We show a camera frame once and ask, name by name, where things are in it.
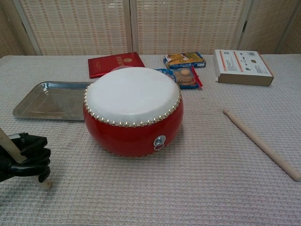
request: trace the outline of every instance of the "wooden stick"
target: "wooden stick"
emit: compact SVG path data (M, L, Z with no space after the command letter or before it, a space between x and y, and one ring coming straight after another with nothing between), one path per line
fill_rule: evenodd
M0 146L4 148L4 150L18 163L22 163L26 160L25 156L20 154L19 148L14 144L14 142L9 139L9 137L5 134L5 132L0 128ZM45 180L44 182L39 182L39 176L33 176L33 178L38 181L40 186L43 189L49 189L52 186L52 182L49 180Z
M238 117L231 113L228 109L223 110L231 121L237 125L254 143L256 143L279 167L281 167L295 181L301 180L301 173L286 162L279 154L269 147L261 138L248 128Z

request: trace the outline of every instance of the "silver tray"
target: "silver tray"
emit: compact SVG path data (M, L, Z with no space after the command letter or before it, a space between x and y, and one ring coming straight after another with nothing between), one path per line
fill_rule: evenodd
M91 82L45 81L14 108L17 118L83 121L85 88Z

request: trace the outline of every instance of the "table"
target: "table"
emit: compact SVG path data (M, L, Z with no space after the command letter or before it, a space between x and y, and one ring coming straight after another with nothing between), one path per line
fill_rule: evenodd
M202 90L183 90L175 140L143 158L99 147L83 122L21 120L12 111L43 81L91 81L97 56L6 56L0 60L0 127L46 136L54 185L0 183L0 225L301 225L301 182L293 181L222 113L229 108L301 170L301 55L263 55L270 87L215 82L213 56L197 69ZM164 68L163 56L141 56Z

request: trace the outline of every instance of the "drum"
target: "drum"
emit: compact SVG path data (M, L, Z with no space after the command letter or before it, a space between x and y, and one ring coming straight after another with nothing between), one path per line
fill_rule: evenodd
M178 133L183 100L178 85L145 67L115 70L91 83L84 94L84 120L94 140L118 156L146 156Z

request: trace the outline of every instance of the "red book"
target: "red book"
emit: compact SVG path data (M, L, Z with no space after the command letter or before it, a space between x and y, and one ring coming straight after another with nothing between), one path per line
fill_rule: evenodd
M118 67L145 67L138 53L123 53L88 59L89 77L101 77Z

